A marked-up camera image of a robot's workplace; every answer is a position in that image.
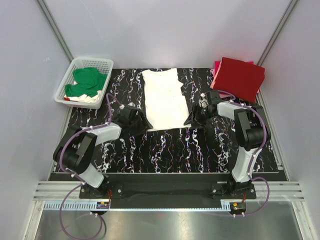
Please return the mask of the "white plastic basket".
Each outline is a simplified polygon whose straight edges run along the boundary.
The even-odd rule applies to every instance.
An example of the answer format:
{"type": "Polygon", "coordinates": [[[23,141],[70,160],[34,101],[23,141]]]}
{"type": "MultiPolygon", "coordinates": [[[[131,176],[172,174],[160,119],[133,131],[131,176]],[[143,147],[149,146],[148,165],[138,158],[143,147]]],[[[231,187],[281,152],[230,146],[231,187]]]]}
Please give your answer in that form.
{"type": "Polygon", "coordinates": [[[114,62],[105,58],[72,60],[54,100],[75,108],[99,109],[109,84],[114,62]]]}

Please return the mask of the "green t shirt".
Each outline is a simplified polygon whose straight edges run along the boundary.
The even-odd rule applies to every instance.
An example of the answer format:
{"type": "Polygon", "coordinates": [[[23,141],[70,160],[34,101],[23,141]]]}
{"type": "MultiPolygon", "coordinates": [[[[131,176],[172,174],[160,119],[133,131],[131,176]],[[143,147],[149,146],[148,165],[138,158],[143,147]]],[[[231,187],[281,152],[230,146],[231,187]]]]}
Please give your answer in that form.
{"type": "Polygon", "coordinates": [[[94,97],[105,85],[107,74],[100,73],[95,67],[79,68],[73,71],[74,84],[64,86],[67,97],[80,97],[86,94],[94,97]]]}

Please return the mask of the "red white garment in basket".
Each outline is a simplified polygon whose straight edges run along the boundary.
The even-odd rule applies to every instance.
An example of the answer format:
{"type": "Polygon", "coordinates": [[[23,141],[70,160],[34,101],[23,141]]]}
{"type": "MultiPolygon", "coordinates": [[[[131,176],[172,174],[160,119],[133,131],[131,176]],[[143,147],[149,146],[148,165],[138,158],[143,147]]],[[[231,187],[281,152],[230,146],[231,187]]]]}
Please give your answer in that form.
{"type": "Polygon", "coordinates": [[[72,96],[72,97],[71,96],[68,97],[65,95],[63,99],[65,101],[72,101],[72,102],[79,102],[79,103],[96,103],[99,101],[101,94],[102,94],[102,91],[98,90],[97,94],[93,97],[88,96],[86,94],[83,94],[81,96],[72,96]]]}

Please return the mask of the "right aluminium frame post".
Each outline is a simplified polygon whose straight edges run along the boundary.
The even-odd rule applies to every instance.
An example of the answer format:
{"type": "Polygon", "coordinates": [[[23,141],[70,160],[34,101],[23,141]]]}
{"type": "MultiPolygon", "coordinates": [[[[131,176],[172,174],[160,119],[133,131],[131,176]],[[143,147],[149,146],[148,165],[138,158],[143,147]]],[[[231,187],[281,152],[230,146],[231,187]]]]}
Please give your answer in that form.
{"type": "Polygon", "coordinates": [[[287,22],[289,21],[291,15],[293,14],[294,10],[296,9],[297,5],[299,4],[299,0],[290,0],[286,9],[284,10],[278,24],[276,25],[266,47],[264,48],[259,60],[257,61],[258,66],[262,66],[265,62],[266,58],[268,57],[269,53],[271,52],[273,46],[277,42],[278,38],[280,37],[282,31],[284,30],[287,22]]]}

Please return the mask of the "aluminium frame post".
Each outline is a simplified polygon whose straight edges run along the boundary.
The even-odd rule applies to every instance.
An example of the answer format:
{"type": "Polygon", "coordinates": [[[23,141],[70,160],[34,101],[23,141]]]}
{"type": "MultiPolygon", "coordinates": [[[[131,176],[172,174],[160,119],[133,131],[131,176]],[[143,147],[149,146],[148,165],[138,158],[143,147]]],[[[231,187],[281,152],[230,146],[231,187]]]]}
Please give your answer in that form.
{"type": "Polygon", "coordinates": [[[296,9],[297,5],[299,4],[299,0],[290,0],[286,9],[284,10],[278,24],[276,25],[266,47],[264,48],[259,60],[257,61],[258,66],[262,66],[265,62],[266,58],[268,57],[269,53],[271,52],[273,46],[277,42],[278,38],[280,37],[282,31],[284,30],[287,22],[289,21],[291,15],[293,14],[294,10],[296,9]]]}
{"type": "Polygon", "coordinates": [[[65,41],[58,24],[56,23],[53,14],[50,11],[50,8],[48,7],[45,0],[35,0],[37,3],[40,11],[42,12],[44,18],[46,19],[52,33],[54,34],[59,46],[61,47],[65,57],[69,62],[71,62],[74,59],[74,56],[68,47],[67,42],[65,41]]]}

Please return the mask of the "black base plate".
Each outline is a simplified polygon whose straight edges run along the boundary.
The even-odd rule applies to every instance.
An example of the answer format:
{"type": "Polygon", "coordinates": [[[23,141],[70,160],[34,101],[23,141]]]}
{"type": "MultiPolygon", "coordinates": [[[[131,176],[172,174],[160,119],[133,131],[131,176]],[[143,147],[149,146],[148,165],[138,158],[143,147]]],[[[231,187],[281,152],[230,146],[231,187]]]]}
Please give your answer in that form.
{"type": "Polygon", "coordinates": [[[80,189],[81,199],[110,199],[124,203],[165,203],[166,205],[204,205],[221,200],[255,200],[253,185],[243,194],[223,193],[230,177],[228,173],[109,173],[108,191],[99,195],[85,185],[80,189]]]}

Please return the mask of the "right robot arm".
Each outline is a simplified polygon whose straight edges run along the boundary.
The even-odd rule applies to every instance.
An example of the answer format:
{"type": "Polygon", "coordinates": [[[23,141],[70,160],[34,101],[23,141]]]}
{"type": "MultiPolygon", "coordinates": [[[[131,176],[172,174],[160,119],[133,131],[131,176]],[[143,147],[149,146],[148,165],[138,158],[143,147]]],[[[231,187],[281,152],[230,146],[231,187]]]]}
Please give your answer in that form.
{"type": "Polygon", "coordinates": [[[271,139],[271,134],[262,106],[236,103],[236,97],[229,92],[226,94],[230,99],[224,100],[220,93],[225,92],[210,90],[201,94],[199,102],[193,104],[184,124],[205,127],[207,120],[217,116],[233,120],[238,154],[222,192],[236,199],[250,189],[255,162],[262,148],[271,139]]]}

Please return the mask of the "white t shirt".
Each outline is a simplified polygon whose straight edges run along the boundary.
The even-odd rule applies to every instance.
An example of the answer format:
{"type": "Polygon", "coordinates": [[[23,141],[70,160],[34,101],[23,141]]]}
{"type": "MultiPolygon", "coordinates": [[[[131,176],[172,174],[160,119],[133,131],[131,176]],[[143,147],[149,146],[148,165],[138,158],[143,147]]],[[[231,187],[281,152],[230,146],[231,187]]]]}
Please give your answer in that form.
{"type": "Polygon", "coordinates": [[[182,94],[183,83],[178,80],[178,71],[142,71],[144,80],[144,104],[146,118],[152,125],[150,132],[190,128],[185,124],[189,109],[182,94]]]}

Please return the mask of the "left aluminium frame post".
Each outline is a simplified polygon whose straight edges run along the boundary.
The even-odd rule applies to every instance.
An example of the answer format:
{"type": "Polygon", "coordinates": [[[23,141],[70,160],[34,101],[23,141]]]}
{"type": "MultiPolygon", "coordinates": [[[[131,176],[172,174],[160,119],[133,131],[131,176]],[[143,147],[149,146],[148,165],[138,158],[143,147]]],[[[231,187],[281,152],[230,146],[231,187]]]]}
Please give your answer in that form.
{"type": "Polygon", "coordinates": [[[42,12],[44,18],[46,19],[52,33],[54,34],[59,46],[61,47],[65,57],[69,62],[71,62],[74,59],[74,56],[68,47],[67,42],[65,41],[58,24],[56,23],[53,14],[50,11],[50,8],[48,7],[45,0],[35,0],[37,3],[40,11],[42,12]]]}

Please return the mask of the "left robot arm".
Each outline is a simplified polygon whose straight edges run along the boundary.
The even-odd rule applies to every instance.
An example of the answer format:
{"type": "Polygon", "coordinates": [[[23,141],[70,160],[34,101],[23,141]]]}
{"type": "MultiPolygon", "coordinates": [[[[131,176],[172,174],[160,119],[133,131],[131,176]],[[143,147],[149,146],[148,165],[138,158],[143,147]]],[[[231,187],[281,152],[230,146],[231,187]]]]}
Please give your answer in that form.
{"type": "Polygon", "coordinates": [[[69,127],[53,153],[53,160],[63,171],[89,186],[95,197],[103,198],[108,193],[108,177],[92,164],[95,147],[121,136],[139,136],[152,128],[142,110],[122,105],[108,123],[87,128],[69,127]]]}

